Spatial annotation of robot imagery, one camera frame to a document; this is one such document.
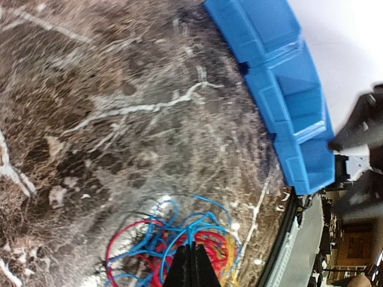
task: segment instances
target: blue wire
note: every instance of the blue wire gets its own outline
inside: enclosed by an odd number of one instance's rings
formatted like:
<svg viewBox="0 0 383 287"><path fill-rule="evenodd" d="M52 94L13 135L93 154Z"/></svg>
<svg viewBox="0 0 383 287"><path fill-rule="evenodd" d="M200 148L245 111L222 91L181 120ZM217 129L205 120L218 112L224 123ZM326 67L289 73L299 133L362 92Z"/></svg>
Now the blue wire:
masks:
<svg viewBox="0 0 383 287"><path fill-rule="evenodd" d="M218 204L212 200L201 197L201 196L194 196L194 198L212 203L212 204L218 206L219 208L223 209L227 215L229 226L231 226L230 214L222 205L220 205L220 204ZM139 255L139 254L147 254L151 257L161 258L162 260L161 260L161 266L160 266L160 282L161 282L161 284L163 284L164 267L166 266L167 271L169 271L169 269L170 269L169 264L166 262L166 258L172 257L176 254L177 251L176 250L172 251L171 249L173 248L174 244L177 242L177 240L182 235L184 235L184 234L187 235L187 238L183 244L184 245L185 244L191 245L193 243L193 241L195 241L195 239L194 239L195 235L201 230L215 229L215 230L217 230L218 234L224 234L225 235L228 233L226 231L226 228L222 227L220 225L218 219L215 217L215 215L212 212L194 213L194 214L188 216L186 219L184 219L179 225L177 225L177 227L174 227L173 224L177 220L178 214L179 214L179 208L178 208L178 205L175 201L167 200L167 201L164 201L162 203L159 203L159 205L157 206L157 211L160 209L162 204L167 203L167 202L172 203L172 205L174 207L174 215L169 220L169 222L165 222L165 221L161 220L160 218L158 218L157 216L151 215L149 217L150 220L159 221L159 222L161 222L161 224L163 224L163 226L156 224L156 223L152 223L152 222L149 223L148 230L144 236L143 241L138 243L136 246L134 246L130 251L125 252L121 255L118 255L118 256L110 259L110 261L109 261L110 263L117 261L121 258L127 257L127 256L133 257L133 256ZM191 224L187 224L184 227L184 225L186 224L186 222L188 220L190 220L196 216L201 216L201 217L198 220L192 222ZM209 219L210 221L212 221L212 223L205 222L206 219ZM155 229L158 229L159 231L153 238L153 233L154 233ZM167 242L165 242L162 239L162 234L165 231L168 233ZM235 265L230 269L230 273L235 268L235 266L237 266L239 259L240 259L239 254L241 253L241 247L240 247L240 245L236 239L235 239L235 242L236 242L236 245L240 251L238 252L237 257L235 258ZM158 246L159 243L163 243L163 244L167 245L165 252L158 253L155 251L156 246ZM217 242L217 246L221 246L221 244L222 244L222 242ZM131 278L136 279L139 282L139 285L137 285L138 287L143 287L143 286L149 287L149 284L151 283L153 276L154 276L154 274L151 273L144 280L142 280L142 279L137 278L136 276L134 276L132 274L121 274L121 275L116 276L115 279L118 279L121 277L131 277ZM111 283L111 280L107 281L107 283L105 284L105 287L108 286L110 283Z"/></svg>
<svg viewBox="0 0 383 287"><path fill-rule="evenodd" d="M212 201L212 200L210 200L210 199L206 199L206 198L204 198L204 197L202 197L202 196L194 196L194 198L195 198L195 199L201 199L201 200L204 200L204 201L206 201L206 202L212 203L212 204L218 206L219 208L223 209L223 211L225 211L225 213L226 213L226 215L227 215L227 220L228 220L228 222L229 222L229 227L232 226L232 219L231 219L231 217L230 217L230 213L226 210L225 207L223 207L222 205L220 205L219 203L217 203L217 202L215 202L215 201Z"/></svg>
<svg viewBox="0 0 383 287"><path fill-rule="evenodd" d="M139 283L141 283L141 285L139 285L139 286L142 286L142 282L143 282L143 281L142 281L140 278L138 278L137 276L132 275L132 274L120 274L120 275L114 276L114 279L118 279L118 278L122 278L122 277L130 277L130 278L134 278L134 279L136 279ZM105 287L108 287L110 283L112 283L112 280L107 281L107 283L105 283Z"/></svg>
<svg viewBox="0 0 383 287"><path fill-rule="evenodd" d="M166 257L171 249L171 247L174 245L174 243L186 233L186 230L181 231L171 242L171 244L166 248L165 253L163 254L162 257L162 262L161 262L161 269L160 269L160 283L163 284L163 266L165 265Z"/></svg>

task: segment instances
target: white wall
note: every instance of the white wall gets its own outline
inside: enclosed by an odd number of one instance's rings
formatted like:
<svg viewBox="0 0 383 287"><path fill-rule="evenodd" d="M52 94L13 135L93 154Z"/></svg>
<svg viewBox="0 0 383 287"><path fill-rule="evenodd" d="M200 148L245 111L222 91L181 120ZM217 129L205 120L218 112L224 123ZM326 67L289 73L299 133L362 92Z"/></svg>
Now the white wall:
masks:
<svg viewBox="0 0 383 287"><path fill-rule="evenodd" d="M337 132L359 93L383 82L383 0L289 2L303 27ZM368 155L368 150L345 154Z"/></svg>

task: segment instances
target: black plastic piece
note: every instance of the black plastic piece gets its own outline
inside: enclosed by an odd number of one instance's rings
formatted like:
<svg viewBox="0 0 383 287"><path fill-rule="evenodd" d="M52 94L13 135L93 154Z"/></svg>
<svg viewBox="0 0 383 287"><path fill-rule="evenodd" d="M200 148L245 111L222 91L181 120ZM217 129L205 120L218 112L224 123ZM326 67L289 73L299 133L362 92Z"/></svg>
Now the black plastic piece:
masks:
<svg viewBox="0 0 383 287"><path fill-rule="evenodd" d="M371 93L358 98L346 125L329 143L329 148L341 151L360 145L376 148L383 145L383 89L374 86Z"/></svg>
<svg viewBox="0 0 383 287"><path fill-rule="evenodd" d="M180 246L163 287L221 287L203 245Z"/></svg>
<svg viewBox="0 0 383 287"><path fill-rule="evenodd" d="M239 72L241 73L242 76L246 76L249 74L249 65L247 62L245 63L239 63Z"/></svg>
<svg viewBox="0 0 383 287"><path fill-rule="evenodd" d="M348 157L345 155L335 156L335 180L333 184L326 186L323 191L339 191L348 190L352 182L349 181L350 175L347 173Z"/></svg>

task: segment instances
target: blue plastic part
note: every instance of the blue plastic part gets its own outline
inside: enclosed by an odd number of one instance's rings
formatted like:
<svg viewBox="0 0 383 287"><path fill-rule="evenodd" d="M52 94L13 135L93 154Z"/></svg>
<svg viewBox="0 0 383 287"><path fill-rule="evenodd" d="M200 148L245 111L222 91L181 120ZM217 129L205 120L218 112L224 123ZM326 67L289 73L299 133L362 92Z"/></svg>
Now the blue plastic part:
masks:
<svg viewBox="0 0 383 287"><path fill-rule="evenodd" d="M239 63L269 133L286 181L298 195L335 180L334 137L321 82L287 0L206 0Z"/></svg>
<svg viewBox="0 0 383 287"><path fill-rule="evenodd" d="M249 69L247 86L270 133L299 144L326 130L326 102L310 51Z"/></svg>
<svg viewBox="0 0 383 287"><path fill-rule="evenodd" d="M302 28L286 0L206 0L205 7L239 63L257 66L301 47Z"/></svg>
<svg viewBox="0 0 383 287"><path fill-rule="evenodd" d="M334 132L327 106L326 130L304 142L274 142L275 151L288 185L295 187L299 196L310 195L332 184L335 180L335 156L327 149Z"/></svg>

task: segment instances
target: brown marble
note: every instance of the brown marble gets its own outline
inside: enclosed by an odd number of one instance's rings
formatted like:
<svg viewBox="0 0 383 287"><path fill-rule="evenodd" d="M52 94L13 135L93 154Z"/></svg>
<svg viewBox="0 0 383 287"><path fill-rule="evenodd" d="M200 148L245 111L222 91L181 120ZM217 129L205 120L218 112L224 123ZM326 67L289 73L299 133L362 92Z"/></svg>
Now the brown marble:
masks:
<svg viewBox="0 0 383 287"><path fill-rule="evenodd" d="M269 178L238 276L254 286L289 190L200 2L0 0L0 265L25 286L103 286L112 234L167 197L180 217L225 220L195 194L223 204L244 242Z"/></svg>

